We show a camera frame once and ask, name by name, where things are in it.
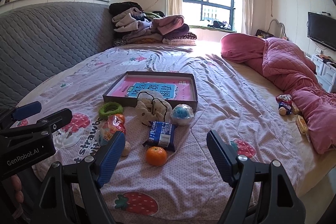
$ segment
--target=dresser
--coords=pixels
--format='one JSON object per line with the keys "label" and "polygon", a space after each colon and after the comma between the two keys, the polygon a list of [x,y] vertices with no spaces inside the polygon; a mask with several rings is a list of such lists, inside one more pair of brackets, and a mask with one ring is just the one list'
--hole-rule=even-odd
{"label": "dresser", "polygon": [[316,65],[316,77],[319,84],[327,92],[336,92],[336,67],[330,63],[323,63],[322,58],[316,55],[313,55],[311,60]]}

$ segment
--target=blue gripper pad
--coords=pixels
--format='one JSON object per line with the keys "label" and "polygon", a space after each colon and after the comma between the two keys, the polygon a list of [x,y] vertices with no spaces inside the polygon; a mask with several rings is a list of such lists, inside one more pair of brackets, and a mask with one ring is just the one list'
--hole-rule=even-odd
{"label": "blue gripper pad", "polygon": [[239,179],[237,153],[214,130],[207,133],[207,146],[223,181],[234,187]]}
{"label": "blue gripper pad", "polygon": [[118,160],[125,148],[125,134],[117,131],[107,145],[101,146],[95,155],[98,178],[97,187],[100,189],[110,181]]}
{"label": "blue gripper pad", "polygon": [[42,105],[40,102],[32,102],[28,105],[24,105],[15,109],[12,113],[12,118],[15,121],[22,121],[30,116],[40,113],[42,110]]}

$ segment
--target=barcode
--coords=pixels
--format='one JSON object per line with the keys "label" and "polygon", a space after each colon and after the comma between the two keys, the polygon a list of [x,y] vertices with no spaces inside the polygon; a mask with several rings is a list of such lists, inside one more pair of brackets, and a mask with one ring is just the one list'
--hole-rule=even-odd
{"label": "barcode", "polygon": [[159,146],[168,147],[170,142],[170,135],[160,134]]}

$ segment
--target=wall socket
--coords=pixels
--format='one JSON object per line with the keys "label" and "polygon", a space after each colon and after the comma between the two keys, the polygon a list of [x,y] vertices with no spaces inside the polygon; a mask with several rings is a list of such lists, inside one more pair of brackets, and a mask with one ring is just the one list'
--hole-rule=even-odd
{"label": "wall socket", "polygon": [[323,54],[323,50],[321,48],[319,48],[319,47],[316,47],[315,52],[317,54]]}

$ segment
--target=drawer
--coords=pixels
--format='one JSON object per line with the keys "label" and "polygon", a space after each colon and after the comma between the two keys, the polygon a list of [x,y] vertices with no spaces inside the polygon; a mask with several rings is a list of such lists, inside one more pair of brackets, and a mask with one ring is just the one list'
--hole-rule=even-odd
{"label": "drawer", "polygon": [[319,82],[319,84],[322,86],[322,88],[326,91],[326,92],[331,92],[333,85],[330,84],[329,82],[325,81],[321,76],[317,77],[317,80]]}
{"label": "drawer", "polygon": [[317,73],[317,75],[321,75],[323,67],[324,67],[323,66],[324,63],[320,59],[318,59],[316,56],[314,56],[314,55],[311,57],[311,60],[316,65],[316,73]]}
{"label": "drawer", "polygon": [[328,81],[331,85],[336,83],[336,71],[328,65],[324,65],[321,77],[323,80]]}

